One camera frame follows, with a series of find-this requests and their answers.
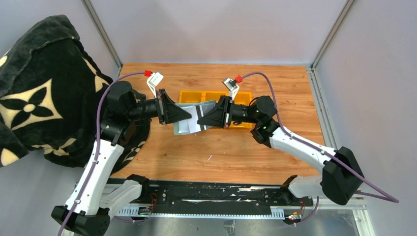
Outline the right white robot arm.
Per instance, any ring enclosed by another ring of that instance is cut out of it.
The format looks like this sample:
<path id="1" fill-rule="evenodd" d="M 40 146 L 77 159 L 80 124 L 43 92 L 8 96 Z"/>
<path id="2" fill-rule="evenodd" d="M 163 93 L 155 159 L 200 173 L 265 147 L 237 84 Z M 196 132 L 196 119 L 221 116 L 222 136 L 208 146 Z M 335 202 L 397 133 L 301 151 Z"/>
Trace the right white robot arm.
<path id="1" fill-rule="evenodd" d="M 197 123 L 219 128 L 227 128 L 233 122 L 252 123 L 251 134 L 257 143 L 289 153 L 317 170 L 316 176 L 289 177 L 282 185 L 283 203 L 291 206 L 303 197 L 324 196 L 346 205 L 363 183 L 363 173 L 353 152 L 346 147 L 326 147 L 297 135 L 273 118 L 276 113 L 269 96 L 257 97 L 247 106 L 222 95 Z"/>

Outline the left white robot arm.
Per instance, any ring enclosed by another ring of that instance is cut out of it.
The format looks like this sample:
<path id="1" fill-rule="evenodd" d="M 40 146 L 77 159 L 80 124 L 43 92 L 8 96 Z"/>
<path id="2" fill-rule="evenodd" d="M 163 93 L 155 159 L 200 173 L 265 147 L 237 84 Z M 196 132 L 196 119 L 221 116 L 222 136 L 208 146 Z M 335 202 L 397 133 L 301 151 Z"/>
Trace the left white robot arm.
<path id="1" fill-rule="evenodd" d="M 96 140 L 87 166 L 73 193 L 62 206 L 54 207 L 52 218 L 61 228 L 81 236 L 102 236 L 113 217 L 128 203 L 150 199 L 149 180 L 130 175 L 124 183 L 103 196 L 114 166 L 136 132 L 136 121 L 158 118 L 171 124 L 192 117 L 160 89 L 153 99 L 137 93 L 127 81 L 111 84 L 103 94 L 107 105 L 98 105 Z"/>

